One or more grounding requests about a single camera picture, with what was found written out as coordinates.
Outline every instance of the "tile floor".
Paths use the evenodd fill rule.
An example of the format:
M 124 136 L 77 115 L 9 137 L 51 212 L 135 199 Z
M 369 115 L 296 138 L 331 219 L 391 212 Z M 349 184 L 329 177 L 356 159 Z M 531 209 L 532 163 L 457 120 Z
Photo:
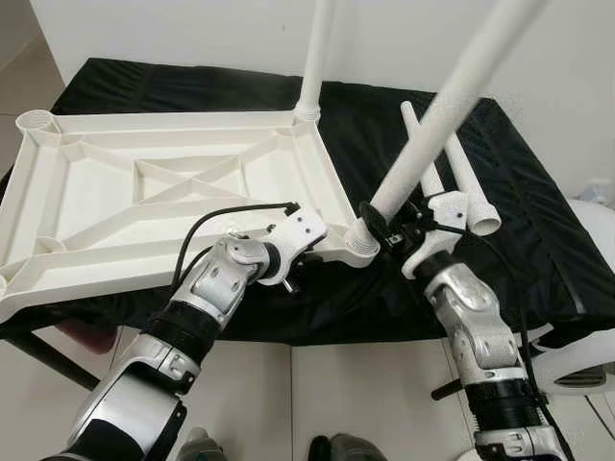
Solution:
M 15 117 L 50 108 L 63 84 L 44 39 L 0 72 L 0 172 L 20 135 Z M 97 376 L 130 343 L 94 355 L 53 328 L 38 333 Z M 62 448 L 86 392 L 0 343 L 2 459 L 33 461 Z M 185 399 L 185 431 L 204 426 L 231 461 L 305 461 L 311 438 L 338 431 L 377 443 L 391 461 L 453 461 L 472 446 L 473 419 L 462 395 L 441 402 L 431 389 L 455 375 L 441 341 L 319 346 L 219 342 Z M 592 397 L 615 431 L 615 393 Z M 615 460 L 615 443 L 583 397 L 556 397 L 553 413 L 578 461 Z

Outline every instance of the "white plastic tube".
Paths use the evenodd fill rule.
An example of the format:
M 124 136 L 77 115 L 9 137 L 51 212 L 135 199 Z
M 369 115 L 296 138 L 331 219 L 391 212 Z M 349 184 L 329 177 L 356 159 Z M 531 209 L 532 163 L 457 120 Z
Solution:
M 506 52 L 545 4 L 546 0 L 502 0 L 490 14 L 372 199 L 387 221 L 402 207 L 470 113 Z
M 420 128 L 419 119 L 416 116 L 416 112 L 409 101 L 402 102 L 402 117 L 404 118 L 404 124 L 406 125 L 407 138 L 411 139 L 412 134 Z M 444 192 L 444 186 L 438 175 L 438 170 L 435 165 L 430 163 L 421 177 L 421 189 L 423 189 L 423 195 L 429 197 L 429 195 L 439 194 Z
M 446 141 L 444 150 L 459 190 L 468 196 L 468 228 L 477 235 L 489 235 L 497 231 L 502 224 L 498 210 L 487 202 L 477 175 L 455 133 Z
M 329 48 L 333 14 L 336 0 L 316 0 L 314 18 L 307 46 L 306 70 L 301 85 L 301 96 L 295 106 L 295 116 L 311 121 L 320 118 L 320 87 L 323 83 L 323 68 Z

